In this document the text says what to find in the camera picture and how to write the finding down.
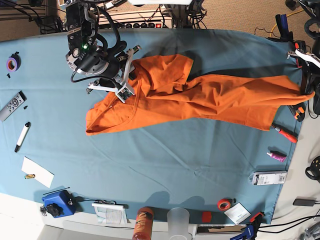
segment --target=white marker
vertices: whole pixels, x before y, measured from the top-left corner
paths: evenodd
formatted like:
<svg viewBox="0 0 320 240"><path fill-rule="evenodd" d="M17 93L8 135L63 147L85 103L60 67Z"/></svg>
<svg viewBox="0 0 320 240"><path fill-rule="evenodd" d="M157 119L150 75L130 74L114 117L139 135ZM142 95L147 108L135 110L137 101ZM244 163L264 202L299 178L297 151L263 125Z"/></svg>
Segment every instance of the white marker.
<svg viewBox="0 0 320 240"><path fill-rule="evenodd" d="M27 132L28 132L28 130L29 130L29 127L30 127L30 122L28 121L28 122L24 125L24 127L23 127L23 129L22 129L22 132L21 132L21 134L20 134L20 137L19 137L18 141L16 142L16 146L15 146L14 152L17 153L17 152L20 150L20 147L21 147L23 141L25 140L25 137L26 137L26 135L27 135Z"/></svg>

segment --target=pink bottle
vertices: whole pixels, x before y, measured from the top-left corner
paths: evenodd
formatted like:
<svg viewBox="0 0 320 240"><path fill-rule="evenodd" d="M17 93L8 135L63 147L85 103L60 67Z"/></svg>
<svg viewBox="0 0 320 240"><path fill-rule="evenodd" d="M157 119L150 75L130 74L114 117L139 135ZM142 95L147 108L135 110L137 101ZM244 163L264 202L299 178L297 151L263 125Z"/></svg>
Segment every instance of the pink bottle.
<svg viewBox="0 0 320 240"><path fill-rule="evenodd" d="M280 162L284 162L285 160L286 160L286 156L281 156L281 155L279 155L279 154L276 154L276 153L274 153L274 152L267 152L266 154L268 154L271 158L273 158L273 159L277 159L278 161L280 161Z"/></svg>

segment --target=red object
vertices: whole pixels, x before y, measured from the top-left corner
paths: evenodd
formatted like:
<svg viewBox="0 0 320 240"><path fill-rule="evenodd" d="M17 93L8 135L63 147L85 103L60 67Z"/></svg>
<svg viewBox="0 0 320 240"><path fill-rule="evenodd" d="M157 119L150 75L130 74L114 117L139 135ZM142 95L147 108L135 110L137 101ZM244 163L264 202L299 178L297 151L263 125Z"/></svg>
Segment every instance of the red object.
<svg viewBox="0 0 320 240"><path fill-rule="evenodd" d="M264 213L261 211L261 212L258 212L256 215L254 215L251 219L250 219L250 223L253 223L256 219L256 217L258 217L259 215L261 215L262 217L264 216Z"/></svg>
<svg viewBox="0 0 320 240"><path fill-rule="evenodd" d="M296 144L298 141L295 136L292 136L290 133L287 133L287 132L283 131L282 129L280 129L279 133L282 134L283 136L285 136L287 139L289 139L294 144Z"/></svg>
<svg viewBox="0 0 320 240"><path fill-rule="evenodd" d="M296 144L296 143L298 142L298 139L297 139L295 136L293 136L293 135L291 135L290 133L282 130L280 127L278 127L278 126L276 126L276 125L274 125L274 124L272 124L272 127L274 127L274 129L275 129L278 133L280 133L281 135L283 135L283 136L285 136L287 139L289 139L290 142L292 142L292 143L294 143L294 144Z"/></svg>
<svg viewBox="0 0 320 240"><path fill-rule="evenodd" d="M226 211L231 207L231 200L223 198L218 201L217 206L220 211Z"/></svg>
<svg viewBox="0 0 320 240"><path fill-rule="evenodd" d="M202 213L202 222L203 223L210 223L212 219L212 215L210 211L204 211Z"/></svg>

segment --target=red handle tool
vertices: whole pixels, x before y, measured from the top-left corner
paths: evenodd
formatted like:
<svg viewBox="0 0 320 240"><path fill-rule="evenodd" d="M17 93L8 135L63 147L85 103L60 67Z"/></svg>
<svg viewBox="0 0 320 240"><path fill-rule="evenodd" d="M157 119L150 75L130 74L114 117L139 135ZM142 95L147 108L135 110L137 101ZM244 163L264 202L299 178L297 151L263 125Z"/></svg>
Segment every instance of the red handle tool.
<svg viewBox="0 0 320 240"><path fill-rule="evenodd" d="M285 136L287 139L289 139L292 143L296 144L297 143L297 138L295 136L293 136L292 134L282 130L280 127L272 124L272 127L274 127L274 129L280 133L281 135Z"/></svg>

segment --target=orange cloth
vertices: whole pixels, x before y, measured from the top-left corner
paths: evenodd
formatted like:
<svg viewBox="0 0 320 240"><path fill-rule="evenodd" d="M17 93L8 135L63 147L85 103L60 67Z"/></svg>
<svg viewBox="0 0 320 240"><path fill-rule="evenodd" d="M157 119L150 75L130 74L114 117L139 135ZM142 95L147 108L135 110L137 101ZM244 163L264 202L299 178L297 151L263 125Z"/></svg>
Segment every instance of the orange cloth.
<svg viewBox="0 0 320 240"><path fill-rule="evenodd" d="M300 95L287 76L245 78L204 75L187 82L193 60L182 55L133 61L135 96L122 103L114 93L86 116L86 133L95 135L169 121L205 118L268 131L281 105L296 105L314 96Z"/></svg>

